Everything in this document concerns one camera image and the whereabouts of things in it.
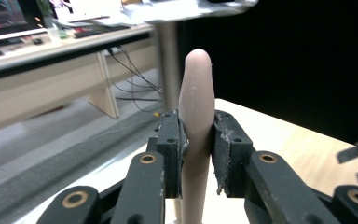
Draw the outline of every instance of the gray floor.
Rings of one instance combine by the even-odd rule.
[[[155,70],[143,75],[159,85]],[[136,92],[112,86],[117,98],[160,100],[140,78],[128,81],[116,85]],[[157,135],[154,113],[163,112],[161,101],[117,99],[117,105],[120,118],[112,119],[80,98],[0,130],[0,223],[15,221],[120,151],[135,150]]]

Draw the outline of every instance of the desk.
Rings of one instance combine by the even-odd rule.
[[[0,128],[85,95],[92,104],[117,118],[110,81],[128,72],[117,69],[112,60],[109,63],[101,50],[137,42],[131,47],[138,55],[134,63],[144,68],[155,66],[155,58],[150,56],[156,55],[149,38],[152,32],[152,26],[138,25],[59,43],[52,43],[45,36],[43,45],[31,45],[0,56]],[[148,43],[138,43],[146,39]]]
[[[310,187],[332,196],[338,185],[358,185],[355,177],[358,159],[342,165],[337,164],[336,160],[336,154],[350,147],[350,144],[225,100],[216,99],[215,102],[216,109],[227,111],[235,117],[254,142],[256,150],[272,151],[284,157]],[[108,162],[68,188],[88,185],[103,191],[125,177],[132,156],[142,151],[145,151],[145,146],[132,153],[123,152],[124,159],[112,159],[117,162]],[[223,194],[217,196],[216,190],[217,183],[211,165],[203,223],[246,223],[243,199],[228,199]],[[52,199],[42,203],[18,223],[35,223]],[[166,206],[166,223],[172,223],[175,220],[173,200],[167,200]]]

